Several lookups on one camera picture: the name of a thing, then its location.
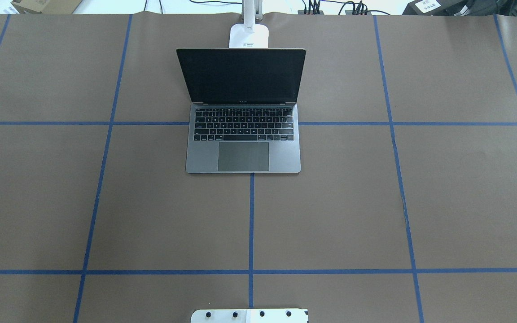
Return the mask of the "grey laptop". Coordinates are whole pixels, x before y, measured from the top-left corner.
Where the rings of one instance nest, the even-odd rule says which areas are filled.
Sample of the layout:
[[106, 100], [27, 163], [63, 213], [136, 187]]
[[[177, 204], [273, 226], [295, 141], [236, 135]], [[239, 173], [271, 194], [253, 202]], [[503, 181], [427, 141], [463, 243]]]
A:
[[179, 48], [190, 174], [299, 173], [303, 48]]

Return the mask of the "white desk lamp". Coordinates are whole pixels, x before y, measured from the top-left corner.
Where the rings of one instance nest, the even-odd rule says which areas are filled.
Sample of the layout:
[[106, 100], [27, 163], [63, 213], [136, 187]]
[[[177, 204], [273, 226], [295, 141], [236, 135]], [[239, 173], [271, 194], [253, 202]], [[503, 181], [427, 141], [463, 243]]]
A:
[[269, 29], [259, 24], [263, 19], [262, 0], [242, 1], [242, 22], [230, 29], [229, 48], [269, 48]]

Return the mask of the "left black usb hub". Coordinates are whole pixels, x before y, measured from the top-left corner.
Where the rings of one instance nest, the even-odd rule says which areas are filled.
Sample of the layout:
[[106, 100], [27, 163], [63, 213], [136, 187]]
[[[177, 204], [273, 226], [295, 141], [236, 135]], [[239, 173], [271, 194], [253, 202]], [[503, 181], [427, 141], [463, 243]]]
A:
[[321, 0], [302, 0], [303, 8], [298, 10], [298, 14], [316, 16], [323, 15], [324, 11], [321, 9]]

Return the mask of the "black usb hub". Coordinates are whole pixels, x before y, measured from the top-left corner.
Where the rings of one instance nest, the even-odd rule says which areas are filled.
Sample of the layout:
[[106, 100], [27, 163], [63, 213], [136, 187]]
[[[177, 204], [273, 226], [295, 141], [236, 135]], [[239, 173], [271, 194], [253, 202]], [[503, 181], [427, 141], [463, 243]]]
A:
[[341, 6], [339, 13], [351, 16], [366, 16], [370, 13], [370, 10], [363, 0], [349, 0]]
[[298, 10], [298, 14], [316, 16], [323, 15], [324, 11], [321, 9], [321, 0], [302, 0], [303, 8]]

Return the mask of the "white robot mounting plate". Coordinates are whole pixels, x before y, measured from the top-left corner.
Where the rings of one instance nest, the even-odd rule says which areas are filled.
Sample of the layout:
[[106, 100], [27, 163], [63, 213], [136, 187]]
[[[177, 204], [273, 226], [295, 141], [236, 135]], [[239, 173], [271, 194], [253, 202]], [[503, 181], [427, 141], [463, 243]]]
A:
[[201, 309], [191, 315], [191, 323], [308, 323], [307, 309]]

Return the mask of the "right black usb hub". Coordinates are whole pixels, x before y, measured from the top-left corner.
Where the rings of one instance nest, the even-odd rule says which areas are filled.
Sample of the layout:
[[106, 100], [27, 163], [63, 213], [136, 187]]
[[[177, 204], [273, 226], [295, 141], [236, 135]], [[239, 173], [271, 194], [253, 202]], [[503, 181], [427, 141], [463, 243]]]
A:
[[370, 10], [363, 0], [349, 0], [341, 6], [339, 13], [351, 16], [366, 16], [370, 13]]

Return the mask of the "black device with label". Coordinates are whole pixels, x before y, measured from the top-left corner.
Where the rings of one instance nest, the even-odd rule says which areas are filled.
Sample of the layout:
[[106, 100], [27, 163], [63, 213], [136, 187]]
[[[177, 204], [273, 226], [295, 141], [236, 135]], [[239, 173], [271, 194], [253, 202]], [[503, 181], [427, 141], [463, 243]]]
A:
[[404, 16], [509, 16], [517, 8], [517, 0], [413, 0]]

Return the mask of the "cardboard box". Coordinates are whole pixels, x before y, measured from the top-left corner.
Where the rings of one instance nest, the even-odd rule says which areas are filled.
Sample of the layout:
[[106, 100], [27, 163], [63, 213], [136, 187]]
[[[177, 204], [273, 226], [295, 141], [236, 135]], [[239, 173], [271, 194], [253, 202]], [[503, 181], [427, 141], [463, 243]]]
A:
[[82, 0], [12, 0], [10, 3], [20, 13], [72, 14]]

